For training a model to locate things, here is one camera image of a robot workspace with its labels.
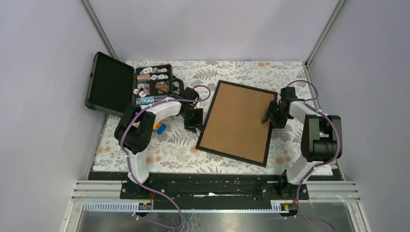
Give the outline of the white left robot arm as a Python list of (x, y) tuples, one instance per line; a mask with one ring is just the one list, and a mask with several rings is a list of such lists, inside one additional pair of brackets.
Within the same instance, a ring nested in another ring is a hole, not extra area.
[(125, 152), (128, 178), (133, 182), (132, 193), (139, 199), (149, 195), (150, 186), (146, 164), (146, 149), (151, 141), (154, 125), (166, 118), (180, 116), (187, 131), (197, 133), (204, 128), (203, 102), (196, 87), (185, 88), (180, 95), (169, 95), (146, 105), (130, 104), (126, 107), (115, 130), (115, 138)]

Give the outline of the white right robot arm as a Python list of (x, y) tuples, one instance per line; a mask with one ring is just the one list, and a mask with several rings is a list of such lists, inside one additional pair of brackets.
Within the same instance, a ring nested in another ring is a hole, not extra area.
[(284, 199), (299, 191), (316, 168), (333, 162), (342, 154), (341, 118), (313, 108), (296, 96), (294, 87), (281, 89), (280, 99), (269, 103), (262, 122), (269, 122), (274, 129), (283, 129), (289, 119), (303, 123), (303, 131), (301, 156), (282, 173), (276, 188)]

